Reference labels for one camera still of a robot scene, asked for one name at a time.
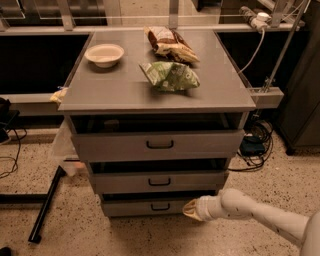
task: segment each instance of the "terrazzo floor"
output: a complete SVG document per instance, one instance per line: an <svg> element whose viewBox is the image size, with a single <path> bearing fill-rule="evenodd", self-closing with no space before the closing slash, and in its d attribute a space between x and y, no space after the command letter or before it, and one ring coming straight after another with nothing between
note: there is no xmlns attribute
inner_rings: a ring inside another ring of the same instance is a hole
<svg viewBox="0 0 320 256"><path fill-rule="evenodd" d="M0 193L46 193L58 167L52 156L57 129L28 130L22 140L19 169L0 179ZM310 216L320 209L320 153L285 154L274 133L274 148L262 170L231 172L226 188L240 189L259 202ZM0 156L15 157L18 144L0 146ZM0 159L0 172L12 161ZM234 158L231 167L242 167ZM0 248L14 256L51 255L299 255L299 248L254 220L198 222L183 215L107 218L86 170L65 176L57 188L41 230L40 244L28 243L39 208L0 209Z"/></svg>

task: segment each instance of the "drawer cabinet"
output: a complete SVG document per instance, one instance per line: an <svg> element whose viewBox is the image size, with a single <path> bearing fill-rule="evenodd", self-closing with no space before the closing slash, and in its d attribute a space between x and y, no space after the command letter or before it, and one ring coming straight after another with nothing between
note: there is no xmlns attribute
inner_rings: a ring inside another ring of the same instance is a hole
<svg viewBox="0 0 320 256"><path fill-rule="evenodd" d="M139 63L160 59L142 30L96 31L87 47L118 44L125 56L111 69L82 58L59 106L106 216L182 213L216 194L256 108L212 29L178 32L201 60L190 66L198 88L150 86Z"/></svg>
<svg viewBox="0 0 320 256"><path fill-rule="evenodd" d="M244 132L241 114L66 117L107 216L182 213L223 188Z"/></svg>

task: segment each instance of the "white bowl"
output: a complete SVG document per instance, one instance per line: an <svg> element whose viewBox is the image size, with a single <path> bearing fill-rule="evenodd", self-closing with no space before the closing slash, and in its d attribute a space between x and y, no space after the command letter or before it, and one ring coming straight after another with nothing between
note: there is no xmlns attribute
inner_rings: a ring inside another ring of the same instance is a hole
<svg viewBox="0 0 320 256"><path fill-rule="evenodd" d="M100 68L110 68L117 64L123 54L124 50L119 45L99 44L87 49L84 56Z"/></svg>

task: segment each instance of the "food wrapper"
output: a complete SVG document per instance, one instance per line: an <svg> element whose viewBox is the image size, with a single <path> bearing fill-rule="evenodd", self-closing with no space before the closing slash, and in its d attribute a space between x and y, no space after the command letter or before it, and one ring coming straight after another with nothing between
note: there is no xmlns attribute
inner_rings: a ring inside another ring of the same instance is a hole
<svg viewBox="0 0 320 256"><path fill-rule="evenodd" d="M158 91L174 92L200 86L198 76L182 63L158 61L140 64L140 68Z"/></svg>
<svg viewBox="0 0 320 256"><path fill-rule="evenodd" d="M156 54L180 63L199 62L194 51L176 31L166 27L144 27L144 33Z"/></svg>
<svg viewBox="0 0 320 256"><path fill-rule="evenodd" d="M59 91L56 91L54 94L52 94L52 96L50 97L50 101L52 102L56 102L58 104L60 104L64 98L64 96L66 96L67 94L67 90L68 88L65 87L65 88L62 88L61 90Z"/></svg>

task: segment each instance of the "cabinet top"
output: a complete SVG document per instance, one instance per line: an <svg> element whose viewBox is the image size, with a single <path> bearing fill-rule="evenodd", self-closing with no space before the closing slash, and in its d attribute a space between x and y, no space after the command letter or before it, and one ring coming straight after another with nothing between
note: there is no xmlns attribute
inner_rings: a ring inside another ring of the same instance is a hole
<svg viewBox="0 0 320 256"><path fill-rule="evenodd" d="M89 113L246 112L255 109L217 35L209 29L178 29L200 62L192 70L200 87L166 93L152 88L139 63L158 61L143 30L94 32L88 48L118 44L125 54L110 69L101 69L81 56L59 110Z"/></svg>

